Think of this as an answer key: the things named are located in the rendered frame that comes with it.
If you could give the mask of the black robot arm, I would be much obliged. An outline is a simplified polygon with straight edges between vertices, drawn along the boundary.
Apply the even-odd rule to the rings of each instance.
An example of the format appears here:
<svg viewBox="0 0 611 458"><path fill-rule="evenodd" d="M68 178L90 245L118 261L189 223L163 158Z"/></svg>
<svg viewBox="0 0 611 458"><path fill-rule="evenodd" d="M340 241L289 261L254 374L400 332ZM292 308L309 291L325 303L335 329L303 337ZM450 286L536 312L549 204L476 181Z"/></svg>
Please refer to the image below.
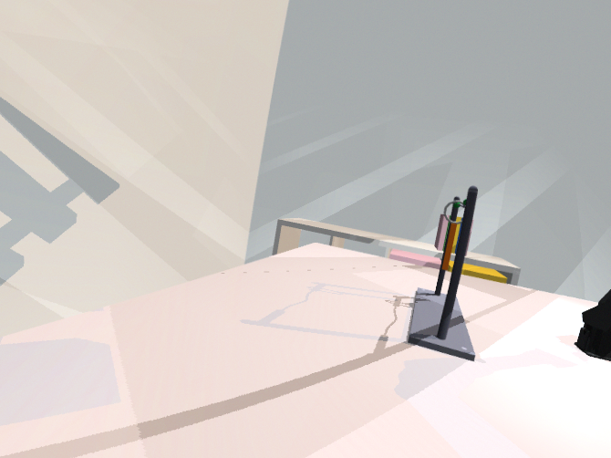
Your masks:
<svg viewBox="0 0 611 458"><path fill-rule="evenodd" d="M582 320L575 346L591 358L611 361L611 289L597 306L582 312Z"/></svg>

